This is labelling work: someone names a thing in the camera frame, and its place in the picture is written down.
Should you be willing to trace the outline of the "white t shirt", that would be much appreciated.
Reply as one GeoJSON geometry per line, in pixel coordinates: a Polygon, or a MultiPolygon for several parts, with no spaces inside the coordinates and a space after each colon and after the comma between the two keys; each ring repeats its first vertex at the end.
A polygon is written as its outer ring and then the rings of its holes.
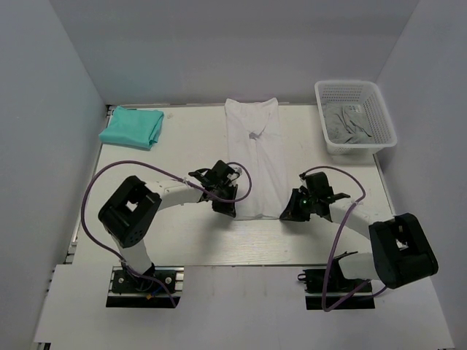
{"type": "Polygon", "coordinates": [[[284,147],[275,98],[265,102],[225,101],[228,158],[248,175],[237,181],[236,218],[277,219],[289,198],[284,147]]]}

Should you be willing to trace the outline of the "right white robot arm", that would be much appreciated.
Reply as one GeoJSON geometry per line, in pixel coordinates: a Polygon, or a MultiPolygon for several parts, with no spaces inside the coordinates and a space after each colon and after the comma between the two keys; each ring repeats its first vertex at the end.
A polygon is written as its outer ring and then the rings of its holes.
{"type": "Polygon", "coordinates": [[[438,261],[415,215],[392,216],[367,209],[361,198],[334,192],[323,172],[304,172],[300,178],[302,185],[293,189],[280,220],[308,222],[316,215],[337,224],[338,236],[348,228],[371,244],[367,253],[337,255],[334,242],[320,280],[324,290],[362,290],[371,280],[397,289],[438,273],[438,261]]]}

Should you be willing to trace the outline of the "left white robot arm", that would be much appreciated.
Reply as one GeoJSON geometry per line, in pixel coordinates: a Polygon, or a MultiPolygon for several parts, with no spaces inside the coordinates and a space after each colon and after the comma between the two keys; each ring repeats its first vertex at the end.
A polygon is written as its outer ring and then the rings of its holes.
{"type": "Polygon", "coordinates": [[[146,183],[130,176],[98,213],[99,221],[117,244],[123,266],[130,273],[129,282],[139,291],[148,290],[154,282],[155,266],[147,254],[144,237],[159,211],[210,201],[213,211],[236,216],[234,201],[238,190],[236,180],[242,175],[240,167],[219,160],[212,168],[188,175],[199,184],[191,186],[185,180],[176,179],[146,183]]]}

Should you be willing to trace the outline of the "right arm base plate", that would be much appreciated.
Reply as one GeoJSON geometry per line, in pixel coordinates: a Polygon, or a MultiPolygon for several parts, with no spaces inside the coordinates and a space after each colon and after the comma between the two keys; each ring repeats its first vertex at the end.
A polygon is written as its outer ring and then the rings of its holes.
{"type": "MultiPolygon", "coordinates": [[[[321,311],[323,282],[325,277],[324,268],[311,268],[302,270],[297,275],[297,280],[304,284],[305,302],[307,311],[321,311]]],[[[331,273],[326,290],[326,306],[330,308],[345,295],[360,288],[353,296],[336,307],[336,310],[371,310],[375,309],[373,289],[369,282],[361,279],[345,279],[336,273],[331,273]]]]}

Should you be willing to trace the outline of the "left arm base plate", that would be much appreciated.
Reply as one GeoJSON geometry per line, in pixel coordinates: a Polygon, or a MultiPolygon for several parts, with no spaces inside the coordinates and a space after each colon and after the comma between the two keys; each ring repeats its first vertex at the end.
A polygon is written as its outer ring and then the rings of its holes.
{"type": "Polygon", "coordinates": [[[144,280],[114,266],[107,293],[107,308],[175,308],[181,297],[183,267],[156,267],[153,276],[163,282],[166,290],[155,281],[144,280]]]}

